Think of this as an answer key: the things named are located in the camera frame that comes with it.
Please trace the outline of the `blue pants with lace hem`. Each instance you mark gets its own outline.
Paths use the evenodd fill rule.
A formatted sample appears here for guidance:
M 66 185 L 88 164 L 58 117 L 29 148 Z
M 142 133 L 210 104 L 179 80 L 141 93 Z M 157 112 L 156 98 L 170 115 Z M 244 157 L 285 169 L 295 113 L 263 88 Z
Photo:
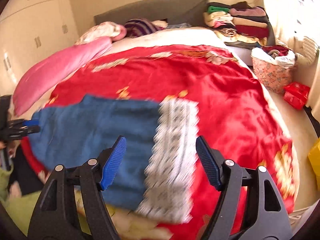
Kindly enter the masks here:
M 87 95 L 80 103 L 34 113 L 40 131 L 28 139 L 35 158 L 52 170 L 96 158 L 124 136 L 126 152 L 112 184 L 102 192 L 104 201 L 180 224 L 191 219 L 193 207 L 198 112 L 197 103 L 185 99 L 155 102 Z

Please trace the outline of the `green sleeve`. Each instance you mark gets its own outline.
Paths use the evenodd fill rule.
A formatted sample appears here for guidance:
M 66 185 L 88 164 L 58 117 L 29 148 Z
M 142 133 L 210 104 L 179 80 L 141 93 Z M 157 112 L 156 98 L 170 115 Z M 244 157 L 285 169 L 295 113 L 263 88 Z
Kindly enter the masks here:
M 62 211 L 48 210 L 45 214 L 53 215 L 48 219 L 41 219 L 36 222 L 32 228 L 33 235 L 28 235 L 30 220 L 33 214 L 34 207 L 40 196 L 40 191 L 25 195 L 23 197 L 9 196 L 9 178 L 12 170 L 1 169 L 1 204 L 5 212 L 8 213 L 12 221 L 16 224 L 24 236 L 29 239 L 34 239 L 40 235 L 42 239 L 91 239 L 91 235 L 83 232 L 82 227 L 87 227 L 86 221 L 79 221 L 79 227 L 74 227 L 66 218 Z

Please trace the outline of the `pink folded quilt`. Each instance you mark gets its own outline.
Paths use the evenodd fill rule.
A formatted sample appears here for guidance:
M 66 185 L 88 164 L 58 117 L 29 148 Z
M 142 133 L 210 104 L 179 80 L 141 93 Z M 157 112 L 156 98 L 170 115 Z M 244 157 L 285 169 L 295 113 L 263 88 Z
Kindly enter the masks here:
M 14 113 L 25 113 L 48 90 L 89 61 L 109 51 L 112 41 L 100 37 L 92 42 L 73 45 L 54 53 L 32 66 L 20 79 L 12 96 Z

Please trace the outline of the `yellow plastic container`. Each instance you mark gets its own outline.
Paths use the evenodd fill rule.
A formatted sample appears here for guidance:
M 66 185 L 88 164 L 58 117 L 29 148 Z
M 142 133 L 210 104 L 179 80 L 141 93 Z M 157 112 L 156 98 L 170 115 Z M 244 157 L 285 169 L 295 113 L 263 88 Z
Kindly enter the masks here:
M 308 159 L 310 161 L 313 172 L 316 176 L 317 188 L 320 188 L 320 138 L 314 143 L 308 153 Z

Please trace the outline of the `cream bed sheet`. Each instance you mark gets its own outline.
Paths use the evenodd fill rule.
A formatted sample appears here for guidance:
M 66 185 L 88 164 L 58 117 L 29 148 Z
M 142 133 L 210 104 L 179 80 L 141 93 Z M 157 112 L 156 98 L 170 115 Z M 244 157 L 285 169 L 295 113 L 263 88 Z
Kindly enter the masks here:
M 146 35 L 143 37 L 138 38 L 125 38 L 117 42 L 112 42 L 112 47 L 109 51 L 105 52 L 100 57 L 96 58 L 99 59 L 103 56 L 119 53 L 122 51 L 130 50 L 137 47 L 160 47 L 160 46 L 171 46 L 171 45 L 184 45 L 184 46 L 211 46 L 215 48 L 222 48 L 230 52 L 226 46 L 223 45 L 223 43 L 217 38 L 217 36 L 210 30 L 204 29 L 204 28 L 185 28 L 185 29 L 173 29 L 173 30 L 163 30 L 159 31 L 157 33 Z M 240 65 L 248 68 L 239 58 L 237 55 L 233 54 L 233 56 L 237 59 L 237 61 L 240 63 Z M 60 81 L 59 83 L 67 80 L 70 78 L 76 71 L 69 74 L 65 79 Z M 23 113 L 20 116 L 16 116 L 14 113 L 14 105 L 13 102 L 11 103 L 10 109 L 12 110 L 12 113 L 16 117 L 23 117 L 23 116 L 33 116 L 33 114 L 44 107 L 46 107 L 47 103 L 50 102 L 50 95 L 54 88 L 57 86 L 55 85 L 50 90 L 48 90 L 39 100 L 37 100 L 25 113 Z M 268 95 L 271 99 L 269 106 L 271 107 L 276 119 L 278 120 L 279 124 L 283 126 L 284 133 L 288 135 L 292 141 L 292 136 L 290 133 L 290 130 L 288 129 L 288 126 L 286 122 L 283 119 L 282 114 L 280 113 L 279 109 L 277 108 L 274 100 L 272 99 L 271 94 L 268 92 L 268 90 L 262 85 L 264 93 Z M 293 152 L 293 160 L 292 162 L 295 164 L 295 173 L 299 176 L 299 164 L 297 160 L 297 152 L 295 149 L 295 146 L 292 141 L 292 152 Z

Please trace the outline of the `red plastic bag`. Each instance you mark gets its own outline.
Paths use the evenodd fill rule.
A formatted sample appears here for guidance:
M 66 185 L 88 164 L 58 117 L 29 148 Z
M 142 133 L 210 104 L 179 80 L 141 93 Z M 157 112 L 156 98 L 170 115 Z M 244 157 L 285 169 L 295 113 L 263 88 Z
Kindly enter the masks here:
M 298 82 L 292 82 L 284 87 L 283 99 L 296 110 L 302 110 L 305 106 L 310 87 Z

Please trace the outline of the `floral pink pillow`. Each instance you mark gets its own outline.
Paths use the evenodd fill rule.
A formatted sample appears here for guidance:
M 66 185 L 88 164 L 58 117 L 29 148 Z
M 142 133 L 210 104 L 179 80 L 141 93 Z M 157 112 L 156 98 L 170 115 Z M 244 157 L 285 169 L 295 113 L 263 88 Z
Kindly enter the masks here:
M 108 37 L 112 42 L 117 42 L 122 40 L 126 34 L 127 30 L 123 25 L 107 21 L 88 29 L 78 38 L 75 45 L 86 44 L 101 37 Z

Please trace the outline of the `floral fabric laundry basket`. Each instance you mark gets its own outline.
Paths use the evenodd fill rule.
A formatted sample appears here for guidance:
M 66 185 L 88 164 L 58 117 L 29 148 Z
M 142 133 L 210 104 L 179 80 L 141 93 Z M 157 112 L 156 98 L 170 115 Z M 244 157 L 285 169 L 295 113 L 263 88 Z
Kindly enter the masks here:
M 251 51 L 253 72 L 268 90 L 283 94 L 284 87 L 293 81 L 296 55 L 286 46 L 266 46 Z

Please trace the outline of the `purple striped pillow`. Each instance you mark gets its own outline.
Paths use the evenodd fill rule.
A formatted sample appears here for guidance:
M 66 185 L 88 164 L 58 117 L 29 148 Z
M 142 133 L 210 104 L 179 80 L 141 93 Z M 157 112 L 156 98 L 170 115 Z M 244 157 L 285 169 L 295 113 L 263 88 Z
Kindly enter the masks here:
M 153 34 L 157 31 L 165 29 L 167 26 L 167 21 L 150 21 L 145 18 L 130 19 L 124 24 L 124 27 L 126 29 L 126 37 L 130 38 Z

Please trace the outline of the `stack of folded clothes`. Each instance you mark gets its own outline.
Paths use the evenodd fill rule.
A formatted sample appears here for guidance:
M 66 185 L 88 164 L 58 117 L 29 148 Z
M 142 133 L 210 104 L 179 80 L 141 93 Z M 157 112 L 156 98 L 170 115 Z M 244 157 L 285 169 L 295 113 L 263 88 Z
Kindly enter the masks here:
M 208 3 L 203 17 L 206 26 L 227 46 L 251 50 L 276 44 L 265 9 L 246 1 L 233 5 Z

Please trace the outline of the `grey upholstered headboard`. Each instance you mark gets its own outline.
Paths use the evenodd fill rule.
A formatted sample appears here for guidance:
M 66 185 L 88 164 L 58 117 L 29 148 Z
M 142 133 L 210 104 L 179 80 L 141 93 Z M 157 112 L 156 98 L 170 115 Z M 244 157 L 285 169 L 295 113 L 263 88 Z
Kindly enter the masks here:
M 167 20 L 169 25 L 189 23 L 204 27 L 203 13 L 209 0 L 142 0 L 94 16 L 96 25 L 106 21 L 124 25 L 134 18 Z

